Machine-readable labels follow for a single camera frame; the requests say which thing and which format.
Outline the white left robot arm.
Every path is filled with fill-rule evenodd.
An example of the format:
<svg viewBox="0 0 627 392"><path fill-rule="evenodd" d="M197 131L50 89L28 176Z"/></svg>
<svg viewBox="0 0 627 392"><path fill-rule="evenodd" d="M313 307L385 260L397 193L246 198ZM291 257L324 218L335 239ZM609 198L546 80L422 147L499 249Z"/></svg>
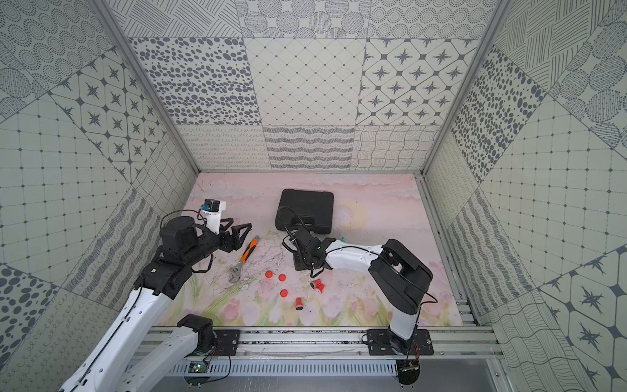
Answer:
<svg viewBox="0 0 627 392"><path fill-rule="evenodd" d="M176 217L161 228L162 243L134 282L119 316L61 390L150 391L184 357L217 349L212 320L186 315L165 341L130 365L154 322L197 274L195 266L217 251L238 251L252 228L250 223L234 225L219 212L201 216L200 221Z"/></svg>

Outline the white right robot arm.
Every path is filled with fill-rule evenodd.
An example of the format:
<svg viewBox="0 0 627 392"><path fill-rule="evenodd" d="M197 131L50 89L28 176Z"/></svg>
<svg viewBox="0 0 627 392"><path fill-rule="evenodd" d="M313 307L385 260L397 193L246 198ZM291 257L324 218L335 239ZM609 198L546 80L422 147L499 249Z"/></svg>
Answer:
<svg viewBox="0 0 627 392"><path fill-rule="evenodd" d="M377 246L347 244L335 238L320 239L310 233L305 222L289 207L280 207L279 227L287 232L297 271L310 272L315 279L325 270L352 270L370 275L393 306L388 327L390 343L397 351L409 350L415 342L422 301L429 297L433 273L418 257L396 239Z"/></svg>

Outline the black plastic tool case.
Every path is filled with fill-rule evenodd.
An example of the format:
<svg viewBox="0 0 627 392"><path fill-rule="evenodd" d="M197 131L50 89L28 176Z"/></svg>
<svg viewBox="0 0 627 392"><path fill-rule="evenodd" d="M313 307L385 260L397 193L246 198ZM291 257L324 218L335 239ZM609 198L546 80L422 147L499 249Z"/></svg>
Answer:
<svg viewBox="0 0 627 392"><path fill-rule="evenodd" d="M334 194L327 191L284 189L274 220L277 230L286 231L283 224L295 230L303 221L309 231L316 234L331 233L334 210Z"/></svg>

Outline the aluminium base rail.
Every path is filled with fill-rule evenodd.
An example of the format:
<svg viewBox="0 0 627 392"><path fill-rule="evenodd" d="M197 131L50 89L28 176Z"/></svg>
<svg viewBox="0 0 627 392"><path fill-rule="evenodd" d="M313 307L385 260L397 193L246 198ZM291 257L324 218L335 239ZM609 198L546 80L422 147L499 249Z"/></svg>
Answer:
<svg viewBox="0 0 627 392"><path fill-rule="evenodd" d="M205 354L183 353L168 360L163 377L396 376L409 361L478 360L494 368L504 359L496 334L487 327L426 327L416 331L411 349L394 349L385 329L235 328L215 331Z"/></svg>

